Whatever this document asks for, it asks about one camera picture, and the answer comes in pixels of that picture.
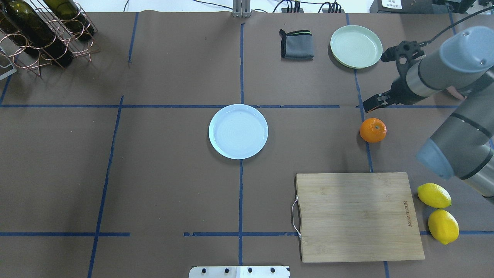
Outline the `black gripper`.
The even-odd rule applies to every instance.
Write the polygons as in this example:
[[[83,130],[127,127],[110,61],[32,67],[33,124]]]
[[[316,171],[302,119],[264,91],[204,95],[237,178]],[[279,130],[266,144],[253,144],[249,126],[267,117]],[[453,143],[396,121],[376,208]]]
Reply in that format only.
[[[392,104],[413,105],[415,94],[410,90],[405,78],[398,78],[391,84],[391,88],[382,96],[372,96],[363,102],[365,113],[386,107]]]

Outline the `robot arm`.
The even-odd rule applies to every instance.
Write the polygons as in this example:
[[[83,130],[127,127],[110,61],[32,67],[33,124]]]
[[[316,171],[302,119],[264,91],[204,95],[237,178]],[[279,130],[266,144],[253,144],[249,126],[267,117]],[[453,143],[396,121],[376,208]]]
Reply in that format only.
[[[488,201],[494,195],[493,30],[474,26],[425,54],[425,43],[402,41],[383,62],[396,62],[399,77],[385,93],[363,102],[365,112],[394,104],[413,105],[453,87],[462,102],[418,151],[416,158],[439,177],[455,176]]]

